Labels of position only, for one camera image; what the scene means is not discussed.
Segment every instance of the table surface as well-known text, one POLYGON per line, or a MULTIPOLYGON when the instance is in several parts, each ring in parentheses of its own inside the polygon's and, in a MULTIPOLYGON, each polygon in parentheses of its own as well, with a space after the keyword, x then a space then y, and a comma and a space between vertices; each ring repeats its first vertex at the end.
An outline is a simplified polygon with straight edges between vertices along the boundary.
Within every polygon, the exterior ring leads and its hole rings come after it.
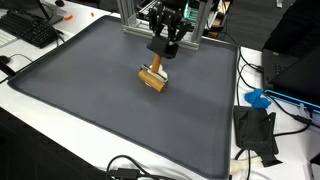
MULTIPOLYGON (((54 0, 47 0, 47 2, 54 4, 54 0)), ((67 1, 65 1, 65 6, 61 9, 65 12, 61 11, 59 14, 64 17, 73 15, 71 20, 61 21, 54 25, 55 28, 61 30, 65 34, 64 39, 66 40, 70 39, 99 17, 111 14, 110 12, 67 1)), ((0 10, 0 15, 3 15, 4 13, 4 10, 0 10)), ((38 49, 22 40, 18 40, 1 48, 0 54, 6 56, 23 54, 32 60, 36 60, 54 48, 56 48, 56 43, 52 43, 44 49, 38 49)), ((247 61, 257 65, 261 64, 261 52, 248 48, 241 48, 241 52, 247 61)), ((30 62, 24 57, 14 56, 8 65, 17 71, 29 63, 30 62)), ((252 86, 261 87, 261 74, 250 68, 246 68, 243 72, 243 76, 252 86)), ((6 75, 0 72, 0 80, 5 78, 6 75)), ((244 83, 240 83, 239 94, 241 105, 249 106, 242 98, 244 94, 249 91, 251 91, 251 89, 246 87, 244 83)), ((0 106, 2 108, 87 162, 101 169, 105 169, 113 157, 120 154, 126 154, 138 160, 138 162, 143 164, 146 167, 146 170, 150 171, 152 174, 161 174, 176 179, 204 179, 198 174, 177 165, 162 156, 61 110, 25 96, 11 89, 6 82, 0 84, 0 94, 0 106)), ((281 102, 280 104, 287 111, 293 114, 299 114, 297 107, 281 102)), ((282 113, 274 104, 272 104, 267 111, 268 113, 277 113, 274 133, 294 131, 304 127, 304 125, 282 113)), ((297 135, 277 137, 276 142, 279 148, 279 154, 276 155, 276 157, 283 163, 269 168, 264 168, 260 163, 254 164, 252 166, 250 179, 311 179, 308 169, 308 160, 320 152, 319 137, 319 129, 313 127, 297 135)), ((231 157, 234 157, 239 150, 240 149, 235 144, 234 130, 232 130, 231 157)), ((246 158, 247 153, 240 156, 240 159, 246 158)), ((113 166, 132 167, 132 164, 126 160, 119 159, 113 166)), ((247 169, 244 169, 235 175, 234 179, 246 179, 246 175, 247 169)))

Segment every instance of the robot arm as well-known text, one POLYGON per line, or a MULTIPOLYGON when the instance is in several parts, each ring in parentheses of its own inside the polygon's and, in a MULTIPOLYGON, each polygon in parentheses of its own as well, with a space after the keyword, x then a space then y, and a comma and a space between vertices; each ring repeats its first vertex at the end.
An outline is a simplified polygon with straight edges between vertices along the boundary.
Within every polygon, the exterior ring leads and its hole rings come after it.
POLYGON ((180 41, 190 28, 190 23, 183 18, 183 12, 188 0, 160 0, 161 4, 149 10, 149 28, 154 32, 148 48, 165 58, 174 58, 180 41), (163 28, 168 27, 168 36, 161 36, 163 28))

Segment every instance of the blue object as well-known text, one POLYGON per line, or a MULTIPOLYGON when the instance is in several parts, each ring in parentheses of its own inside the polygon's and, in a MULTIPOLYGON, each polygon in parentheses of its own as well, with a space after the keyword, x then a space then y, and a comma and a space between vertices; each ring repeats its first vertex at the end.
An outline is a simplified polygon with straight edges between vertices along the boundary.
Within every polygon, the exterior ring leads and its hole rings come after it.
POLYGON ((244 95, 244 99, 252 104, 252 107, 254 108, 263 108, 267 109, 271 102, 267 98, 261 98, 262 95, 262 89, 255 89, 253 92, 249 92, 244 95))

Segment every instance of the keyboard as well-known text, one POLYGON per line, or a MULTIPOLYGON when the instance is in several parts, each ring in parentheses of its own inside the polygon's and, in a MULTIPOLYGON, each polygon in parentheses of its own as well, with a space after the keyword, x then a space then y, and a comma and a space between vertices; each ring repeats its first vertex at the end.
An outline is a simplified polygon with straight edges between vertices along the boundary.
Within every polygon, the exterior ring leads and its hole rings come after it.
POLYGON ((17 12, 3 15, 0 18, 0 29, 39 48, 47 46, 58 37, 52 26, 17 12))
POLYGON ((18 40, 17 37, 12 36, 11 34, 0 29, 0 48, 7 46, 18 40))

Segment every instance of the rubber mat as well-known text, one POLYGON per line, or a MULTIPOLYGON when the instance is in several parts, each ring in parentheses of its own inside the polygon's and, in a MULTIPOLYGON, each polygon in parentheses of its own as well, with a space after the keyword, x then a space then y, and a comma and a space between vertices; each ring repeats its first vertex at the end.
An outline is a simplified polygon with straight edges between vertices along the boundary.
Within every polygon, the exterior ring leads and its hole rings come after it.
POLYGON ((102 17, 12 78, 9 85, 206 178, 229 174, 237 47, 203 39, 163 60, 165 93, 138 78, 149 39, 102 17))

